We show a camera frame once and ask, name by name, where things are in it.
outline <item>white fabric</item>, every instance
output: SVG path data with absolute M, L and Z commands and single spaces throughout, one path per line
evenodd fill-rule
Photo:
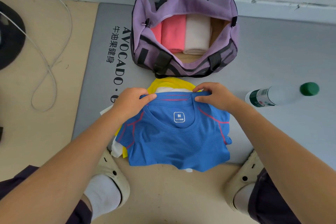
M 191 92 L 191 90 L 187 89 L 174 89 L 170 87 L 158 87 L 155 93 L 162 93 L 162 92 Z M 105 110 L 101 111 L 100 114 L 103 115 L 104 112 L 107 112 L 111 107 L 107 107 Z M 123 154 L 123 146 L 116 141 L 116 137 L 114 137 L 111 147 L 111 155 L 115 158 L 119 158 Z
M 244 186 L 237 192 L 237 194 L 233 198 L 233 203 L 237 210 L 246 215 L 249 215 L 248 205 L 254 185 L 255 183 L 251 183 Z
M 121 194 L 113 180 L 99 174 L 91 178 L 84 195 L 92 207 L 92 220 L 116 209 L 121 201 Z
M 187 14 L 184 54 L 203 55 L 211 38 L 210 17 L 202 14 Z

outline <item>water bottle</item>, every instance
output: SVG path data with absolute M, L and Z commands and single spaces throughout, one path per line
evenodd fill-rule
M 317 95 L 320 88 L 315 82 L 306 82 L 300 86 L 281 85 L 253 90 L 247 93 L 246 103 L 255 107 L 291 104 L 305 96 Z

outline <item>green bottle cap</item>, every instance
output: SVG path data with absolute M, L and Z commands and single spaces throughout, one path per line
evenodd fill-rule
M 304 96 L 314 96 L 320 91 L 320 87 L 315 82 L 306 82 L 300 86 L 300 92 Z

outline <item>purple duffel bag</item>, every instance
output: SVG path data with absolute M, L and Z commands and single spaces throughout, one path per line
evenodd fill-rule
M 151 27 L 178 14 L 203 14 L 230 21 L 208 51 L 197 61 L 182 63 L 160 44 Z M 132 11 L 131 51 L 136 65 L 150 69 L 157 78 L 205 77 L 220 71 L 237 56 L 237 7 L 234 0 L 136 0 Z

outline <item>blue t-shirt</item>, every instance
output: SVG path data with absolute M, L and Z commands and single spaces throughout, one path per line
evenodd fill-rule
M 208 92 L 165 92 L 121 127 L 131 166 L 171 164 L 204 172 L 230 159 L 230 114 L 195 101 Z

